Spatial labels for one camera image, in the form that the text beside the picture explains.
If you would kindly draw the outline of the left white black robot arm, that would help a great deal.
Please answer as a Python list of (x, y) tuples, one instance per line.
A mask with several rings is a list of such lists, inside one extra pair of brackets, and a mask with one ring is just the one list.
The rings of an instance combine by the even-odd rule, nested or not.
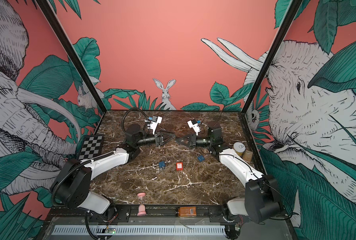
[(52, 205), (106, 214), (115, 204), (108, 198), (91, 192), (91, 181), (110, 169), (134, 160), (140, 154), (141, 146), (160, 147), (175, 137), (174, 133), (166, 131), (148, 134), (139, 125), (131, 125), (125, 131), (122, 144), (113, 151), (84, 161), (72, 159), (65, 163), (50, 188)]

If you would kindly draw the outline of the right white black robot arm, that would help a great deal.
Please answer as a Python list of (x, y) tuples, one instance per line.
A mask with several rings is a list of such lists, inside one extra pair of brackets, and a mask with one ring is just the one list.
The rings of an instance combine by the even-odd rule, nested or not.
[(265, 175), (251, 167), (238, 154), (242, 148), (232, 148), (227, 144), (223, 140), (222, 128), (218, 122), (212, 121), (208, 124), (206, 137), (199, 136), (199, 121), (191, 120), (187, 124), (194, 130), (194, 133), (176, 138), (176, 142), (190, 148), (207, 149), (210, 155), (226, 166), (244, 185), (244, 197), (234, 198), (226, 203), (225, 219), (227, 221), (242, 217), (254, 223), (260, 223), (282, 213), (284, 206), (277, 180), (272, 175)]

